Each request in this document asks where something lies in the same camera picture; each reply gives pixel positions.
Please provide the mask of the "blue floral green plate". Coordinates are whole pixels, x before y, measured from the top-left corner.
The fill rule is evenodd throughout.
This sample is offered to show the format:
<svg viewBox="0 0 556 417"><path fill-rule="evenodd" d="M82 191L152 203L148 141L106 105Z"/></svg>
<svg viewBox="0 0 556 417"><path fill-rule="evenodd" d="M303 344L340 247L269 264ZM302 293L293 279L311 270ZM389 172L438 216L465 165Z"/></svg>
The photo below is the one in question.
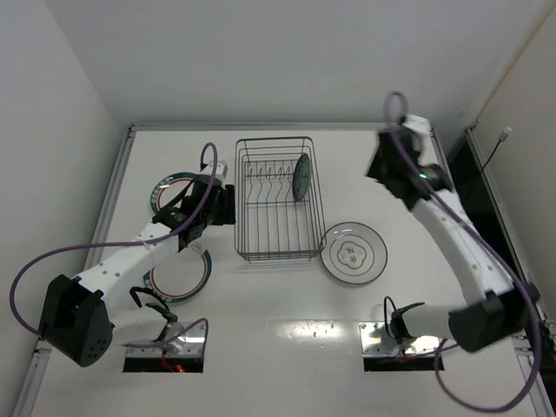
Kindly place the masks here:
<svg viewBox="0 0 556 417"><path fill-rule="evenodd" d="M307 193L312 176L311 160L308 154L299 157L292 177L292 194L296 202Z"/></svg>

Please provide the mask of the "white plate teal rim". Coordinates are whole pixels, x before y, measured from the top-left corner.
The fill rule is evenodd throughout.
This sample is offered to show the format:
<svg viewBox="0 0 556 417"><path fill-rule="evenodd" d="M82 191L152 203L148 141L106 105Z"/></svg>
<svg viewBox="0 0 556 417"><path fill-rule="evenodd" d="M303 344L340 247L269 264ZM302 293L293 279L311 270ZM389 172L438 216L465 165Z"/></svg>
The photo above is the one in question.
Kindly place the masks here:
<svg viewBox="0 0 556 417"><path fill-rule="evenodd" d="M321 262L338 281L364 286L377 280L388 263L387 244L373 228L360 222L341 222L321 239Z"/></svg>

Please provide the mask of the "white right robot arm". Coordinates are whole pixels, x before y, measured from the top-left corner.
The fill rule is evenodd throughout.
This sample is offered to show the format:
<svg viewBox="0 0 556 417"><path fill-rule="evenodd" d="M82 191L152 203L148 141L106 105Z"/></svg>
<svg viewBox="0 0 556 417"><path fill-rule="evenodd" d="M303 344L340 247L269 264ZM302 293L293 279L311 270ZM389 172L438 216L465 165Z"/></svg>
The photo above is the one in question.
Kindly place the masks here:
<svg viewBox="0 0 556 417"><path fill-rule="evenodd" d="M427 230L466 303L431 307L418 301L394 310L387 328L399 343L431 335L475 353L527 328L536 316L539 290L513 279L501 258L487 251L448 174L436 163L419 163L422 150L423 139L416 131L405 126L384 129L366 175L403 201Z"/></svg>

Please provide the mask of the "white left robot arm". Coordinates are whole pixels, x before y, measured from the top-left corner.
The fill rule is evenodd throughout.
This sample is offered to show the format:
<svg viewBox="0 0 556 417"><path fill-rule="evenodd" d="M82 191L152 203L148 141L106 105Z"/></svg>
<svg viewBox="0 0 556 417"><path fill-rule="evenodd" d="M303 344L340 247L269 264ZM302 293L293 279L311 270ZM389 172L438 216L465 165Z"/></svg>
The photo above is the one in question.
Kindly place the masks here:
<svg viewBox="0 0 556 417"><path fill-rule="evenodd" d="M235 223L235 188L227 165L208 164L152 218L132 246L77 276L59 275L48 286L38 334L80 367L97 362L124 330L141 331L140 348L164 349L178 318L160 296L138 283L152 268L180 253L209 226ZM139 295L154 296L142 303Z"/></svg>

